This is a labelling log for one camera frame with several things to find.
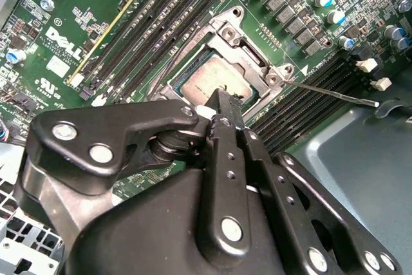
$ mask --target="hole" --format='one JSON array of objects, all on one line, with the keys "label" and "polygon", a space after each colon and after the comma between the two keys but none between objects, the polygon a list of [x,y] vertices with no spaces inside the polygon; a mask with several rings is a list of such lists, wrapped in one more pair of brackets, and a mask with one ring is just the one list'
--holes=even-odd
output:
[{"label": "hole", "polygon": [[239,9],[234,9],[234,10],[233,10],[233,14],[234,14],[236,17],[239,17],[239,16],[241,15],[241,12],[240,12]]},{"label": "hole", "polygon": [[227,178],[234,180],[236,178],[236,174],[233,171],[227,171]]},{"label": "hole", "polygon": [[13,217],[12,220],[8,223],[7,227],[13,231],[19,232],[24,226],[24,221]]},{"label": "hole", "polygon": [[4,181],[0,185],[0,190],[4,191],[5,193],[12,193],[13,191],[13,185],[9,182]]},{"label": "hole", "polygon": [[288,196],[286,200],[289,202],[290,205],[295,205],[295,200],[291,196]]},{"label": "hole", "polygon": [[307,211],[310,207],[309,198],[298,187],[296,187],[295,185],[294,185],[294,187],[295,187],[295,191],[297,193],[297,196],[299,197],[300,201],[303,204],[303,207],[304,207],[305,211]]},{"label": "hole", "polygon": [[30,230],[32,229],[32,225],[30,225],[29,223],[26,224],[26,227],[24,227],[23,231],[21,231],[21,234],[27,235]]},{"label": "hole", "polygon": [[32,266],[32,263],[26,259],[21,259],[19,264],[17,264],[14,274],[21,274],[22,272],[29,270]]}]

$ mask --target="small component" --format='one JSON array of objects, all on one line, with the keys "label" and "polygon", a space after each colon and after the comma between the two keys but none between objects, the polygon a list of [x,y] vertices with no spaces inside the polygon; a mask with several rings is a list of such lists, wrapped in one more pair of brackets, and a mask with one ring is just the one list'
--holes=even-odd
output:
[{"label": "small component", "polygon": [[22,28],[22,32],[24,32],[25,34],[28,34],[30,32],[30,30],[32,30],[32,26],[29,24],[24,24],[23,28]]},{"label": "small component", "polygon": [[328,8],[333,3],[333,0],[315,0],[315,6],[319,8]]},{"label": "small component", "polygon": [[296,41],[300,45],[305,45],[307,42],[309,42],[310,39],[312,39],[314,36],[310,32],[309,29],[305,29],[300,35],[297,36]]},{"label": "small component", "polygon": [[359,28],[356,25],[350,26],[346,31],[346,35],[351,39],[356,38],[359,35]]},{"label": "small component", "polygon": [[89,53],[94,46],[95,46],[95,43],[92,40],[87,40],[86,43],[84,43],[83,45],[83,50],[86,53]]},{"label": "small component", "polygon": [[15,35],[10,40],[10,46],[18,50],[23,50],[27,46],[27,41],[25,38]]},{"label": "small component", "polygon": [[37,36],[39,35],[40,31],[36,28],[32,28],[29,33],[27,34],[27,36],[31,39],[31,40],[35,40],[37,38]]},{"label": "small component", "polygon": [[379,81],[376,81],[376,82],[372,81],[371,85],[373,86],[373,88],[379,91],[386,91],[392,85],[392,82],[387,77],[384,77],[383,79],[380,79]]},{"label": "small component", "polygon": [[295,15],[295,12],[292,10],[292,8],[290,8],[289,6],[287,6],[285,9],[283,9],[281,11],[281,13],[279,13],[276,16],[276,19],[281,22],[282,24],[285,24],[287,21],[289,21],[293,16]]},{"label": "small component", "polygon": [[301,0],[289,0],[289,5],[291,7],[294,7],[295,5],[297,5]]},{"label": "small component", "polygon": [[54,1],[52,0],[40,0],[40,7],[46,11],[51,12],[54,10]]},{"label": "small component", "polygon": [[6,54],[6,60],[10,64],[19,64],[20,62],[25,61],[26,58],[27,58],[27,55],[22,50],[10,50]]},{"label": "small component", "polygon": [[304,22],[300,18],[296,18],[293,22],[289,24],[289,26],[286,27],[286,31],[291,33],[292,35],[297,34],[300,29],[304,27]]},{"label": "small component", "polygon": [[399,13],[406,13],[412,9],[412,1],[402,0],[398,6]]},{"label": "small component", "polygon": [[374,30],[366,37],[366,39],[369,42],[375,42],[377,39],[379,39],[379,34],[377,33],[376,30]]},{"label": "small component", "polygon": [[351,50],[355,46],[355,41],[345,36],[340,37],[337,42],[345,50]]},{"label": "small component", "polygon": [[285,0],[270,0],[266,3],[266,8],[271,12],[275,12],[278,11],[284,4]]},{"label": "small component", "polygon": [[408,38],[401,38],[401,40],[391,40],[391,46],[398,50],[398,51],[403,51],[409,48],[409,45],[411,45],[411,41]]},{"label": "small component", "polygon": [[90,98],[92,98],[92,96],[94,96],[96,94],[96,91],[91,89],[90,87],[83,87],[82,92],[80,93],[80,97],[87,101]]},{"label": "small component", "polygon": [[406,32],[401,27],[388,25],[384,30],[384,36],[392,40],[401,40],[406,35]]},{"label": "small component", "polygon": [[304,49],[304,52],[308,54],[309,56],[315,55],[317,51],[319,51],[322,48],[322,46],[319,44],[319,42],[314,41],[311,43],[307,48]]},{"label": "small component", "polygon": [[89,34],[90,39],[92,40],[96,40],[98,38],[98,32],[96,30],[93,30],[90,34]]},{"label": "small component", "polygon": [[345,22],[345,12],[339,10],[332,10],[326,16],[326,20],[330,24],[340,25]]},{"label": "small component", "polygon": [[25,113],[34,112],[37,109],[37,103],[29,96],[25,95],[24,93],[16,93],[12,98],[11,101],[20,109],[22,109]]},{"label": "small component", "polygon": [[371,73],[373,69],[378,66],[378,63],[374,58],[366,59],[365,61],[357,61],[356,67],[358,67],[364,73]]}]

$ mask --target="green circuit board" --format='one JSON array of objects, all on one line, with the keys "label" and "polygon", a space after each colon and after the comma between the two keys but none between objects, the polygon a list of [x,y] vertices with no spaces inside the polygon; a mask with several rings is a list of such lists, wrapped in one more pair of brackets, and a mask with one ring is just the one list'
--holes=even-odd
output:
[{"label": "green circuit board", "polygon": [[[128,46],[131,40],[128,32],[131,33],[138,27],[138,23],[136,26],[130,22],[135,18],[135,12],[142,11],[150,0],[49,0],[53,3],[52,10],[45,10],[42,1],[44,0],[19,0],[0,33],[0,113],[22,137],[26,136],[31,119],[42,111],[91,106],[103,94],[107,94],[104,102],[97,105],[119,103],[120,99],[123,101],[121,103],[145,100],[150,82],[184,43],[184,36],[176,37],[162,57],[159,57],[156,49],[145,50],[140,62],[132,66],[128,74],[124,74],[127,64],[137,53],[142,53],[138,46],[134,50],[130,50]],[[271,12],[267,9],[269,0],[195,1],[205,1],[208,4],[199,18],[211,18],[232,7],[241,6],[245,12],[241,29],[271,64],[293,64],[295,81],[303,81],[336,55],[341,50],[338,40],[343,35],[353,39],[356,46],[368,44],[374,54],[382,59],[388,77],[410,62],[405,54],[410,48],[398,50],[384,36],[388,25],[403,28],[407,33],[405,36],[412,35],[412,10],[402,13],[398,9],[405,0],[333,0],[327,8],[316,7],[315,0],[285,0],[285,3],[294,2],[293,6],[290,5],[293,18],[302,17],[314,21],[313,28],[310,29],[310,41],[304,44],[299,44],[296,34],[286,30],[292,19],[282,23],[279,21],[279,10]],[[182,11],[183,14],[187,12],[190,16],[191,10],[196,10],[196,3],[192,5],[192,9],[188,7],[185,10]],[[299,15],[303,10],[306,10],[306,15]],[[331,10],[345,12],[345,22],[328,24],[326,18]],[[189,26],[199,22],[199,19],[194,19]],[[191,28],[187,29],[187,32],[182,33],[189,34]],[[124,35],[117,37],[122,31],[125,31]],[[145,37],[138,39],[143,46]],[[308,47],[312,43],[319,47],[314,52]],[[103,75],[105,67],[95,64],[111,45],[112,49],[107,56],[109,60],[129,50],[119,61],[113,62],[115,64],[109,71],[108,78],[93,90],[91,98],[85,100],[84,87]],[[18,52],[23,51],[24,60],[12,64],[7,57],[10,50],[17,50],[17,56]],[[156,65],[147,70],[148,64],[157,57],[159,59]],[[163,85],[178,69],[165,77]],[[133,79],[143,70],[147,70],[147,74],[140,80]],[[290,90],[290,87],[285,87],[277,100],[287,96]],[[264,115],[274,102],[276,100],[262,107],[248,124]],[[176,164],[161,171],[148,171],[133,176],[118,183],[115,191],[127,198],[179,168],[181,166]]]}]

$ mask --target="black chip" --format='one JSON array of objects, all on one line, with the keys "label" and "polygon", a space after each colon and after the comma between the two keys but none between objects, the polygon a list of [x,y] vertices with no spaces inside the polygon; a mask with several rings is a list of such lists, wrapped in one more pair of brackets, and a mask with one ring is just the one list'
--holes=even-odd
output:
[{"label": "black chip", "polygon": [[375,42],[377,39],[379,39],[379,34],[376,32],[376,30],[374,30],[366,38],[369,42]]},{"label": "black chip", "polygon": [[359,28],[356,25],[350,26],[349,29],[346,31],[346,35],[353,39],[359,35]]},{"label": "black chip", "polygon": [[289,1],[289,5],[290,5],[291,7],[294,7],[294,6],[297,5],[299,2],[300,2],[300,0],[290,0],[290,1]]},{"label": "black chip", "polygon": [[89,36],[90,36],[90,39],[95,40],[95,39],[98,38],[98,32],[97,32],[96,30],[93,30],[93,31],[90,33]]}]

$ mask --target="screw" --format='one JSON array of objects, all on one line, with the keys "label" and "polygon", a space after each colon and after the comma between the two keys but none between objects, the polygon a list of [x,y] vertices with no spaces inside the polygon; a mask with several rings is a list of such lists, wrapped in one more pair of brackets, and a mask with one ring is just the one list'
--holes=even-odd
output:
[{"label": "screw", "polygon": [[181,111],[186,114],[187,116],[193,116],[193,111],[191,108],[184,106]]},{"label": "screw", "polygon": [[317,249],[311,248],[308,251],[309,259],[314,265],[314,267],[320,272],[326,272],[328,270],[328,264],[321,254],[320,251]]},{"label": "screw", "polygon": [[227,127],[230,127],[231,125],[230,120],[227,119],[226,117],[223,117],[222,119],[220,119],[220,121]]},{"label": "screw", "polygon": [[77,136],[77,130],[69,124],[58,124],[51,130],[53,135],[59,140],[70,141]]},{"label": "screw", "polygon": [[365,251],[365,258],[369,265],[372,267],[372,269],[380,270],[378,259],[376,259],[376,257],[372,253],[370,253],[369,251]]},{"label": "screw", "polygon": [[94,145],[89,150],[89,155],[94,161],[101,164],[107,164],[113,159],[112,151],[105,145]]},{"label": "screw", "polygon": [[242,239],[242,228],[232,218],[224,218],[221,221],[221,230],[229,241],[238,242]]},{"label": "screw", "polygon": [[284,160],[285,160],[288,164],[290,164],[291,166],[294,164],[294,161],[293,161],[292,158],[290,158],[288,155],[284,156],[283,158],[284,158]]},{"label": "screw", "polygon": [[395,265],[393,264],[391,258],[386,256],[385,254],[380,254],[380,258],[386,264],[387,267],[389,267],[391,270],[395,270]]},{"label": "screw", "polygon": [[258,136],[254,132],[249,131],[249,135],[252,138],[252,140],[257,140],[258,139]]}]

